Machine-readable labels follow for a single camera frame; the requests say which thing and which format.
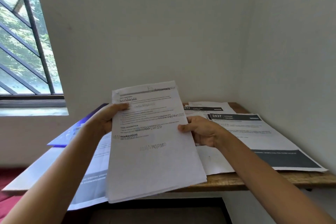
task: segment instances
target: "wooden table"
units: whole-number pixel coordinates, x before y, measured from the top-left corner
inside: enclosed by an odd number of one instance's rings
[[[250,113],[238,103],[229,103],[236,113]],[[325,173],[305,171],[278,171],[284,178],[298,188],[335,188],[336,176],[329,171]],[[172,192],[202,192],[248,190],[236,173],[208,175],[207,182],[191,185]]]

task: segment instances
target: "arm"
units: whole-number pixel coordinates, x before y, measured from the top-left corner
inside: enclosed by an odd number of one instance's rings
[[[108,105],[92,116],[2,224],[61,223],[100,139],[111,131],[112,117],[127,108],[128,104]]]
[[[229,131],[200,116],[187,119],[189,124],[179,125],[179,131],[192,131],[196,143],[216,147],[276,223],[336,224]]]

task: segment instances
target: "red fabric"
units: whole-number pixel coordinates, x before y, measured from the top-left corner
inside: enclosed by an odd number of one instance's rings
[[[0,169],[0,189],[3,189],[7,184],[21,174],[25,168],[2,168]],[[0,222],[20,200],[22,196],[9,196],[0,191]]]

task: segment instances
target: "hand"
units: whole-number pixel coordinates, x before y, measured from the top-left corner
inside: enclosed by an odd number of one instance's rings
[[[209,121],[201,116],[187,117],[187,125],[178,125],[180,132],[191,131],[195,143],[206,145],[209,147],[216,147],[220,135],[223,132],[228,132],[226,129],[213,121]]]
[[[128,108],[128,103],[109,104],[96,112],[85,124],[101,130],[104,135],[112,130],[112,118],[118,111],[123,111]]]

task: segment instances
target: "window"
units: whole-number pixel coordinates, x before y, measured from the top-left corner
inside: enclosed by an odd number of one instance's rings
[[[65,106],[39,0],[0,0],[0,104]]]

